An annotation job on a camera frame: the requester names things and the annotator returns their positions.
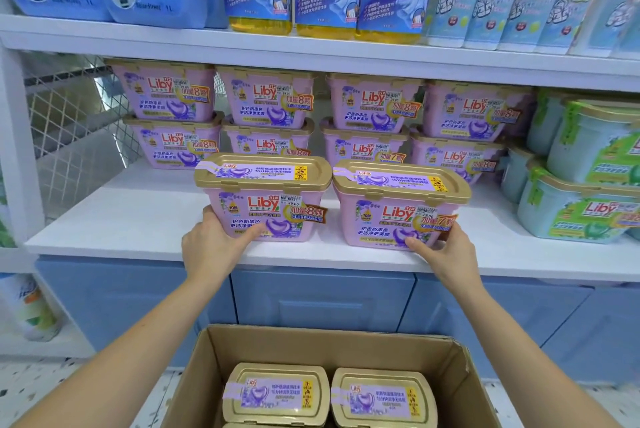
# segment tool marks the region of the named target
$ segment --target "person's left arm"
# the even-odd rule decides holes
[[[263,230],[256,225],[232,239],[205,207],[202,222],[182,238],[184,283],[13,428],[129,428],[193,323]]]

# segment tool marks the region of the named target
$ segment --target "person's right arm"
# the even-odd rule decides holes
[[[413,238],[406,244],[456,297],[526,428],[620,428],[484,289],[476,248],[458,224],[439,251]]]

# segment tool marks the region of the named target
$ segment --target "forearm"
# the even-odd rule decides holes
[[[619,427],[484,288],[458,302],[526,428]]]
[[[212,287],[182,283],[14,428],[128,428],[211,297]]]

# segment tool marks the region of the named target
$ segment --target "cardboard box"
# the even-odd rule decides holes
[[[450,337],[212,325],[198,337],[162,428],[220,428],[222,392],[240,362],[420,371],[441,428],[500,428],[468,350]],[[331,412],[326,423],[333,428]]]

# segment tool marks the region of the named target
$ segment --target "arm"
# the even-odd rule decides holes
[[[440,251],[413,238],[406,244],[456,297],[525,427],[620,428],[484,289],[476,248],[457,223]]]
[[[151,389],[244,248],[264,226],[228,237],[211,206],[182,238],[187,279],[13,428],[128,428]]]

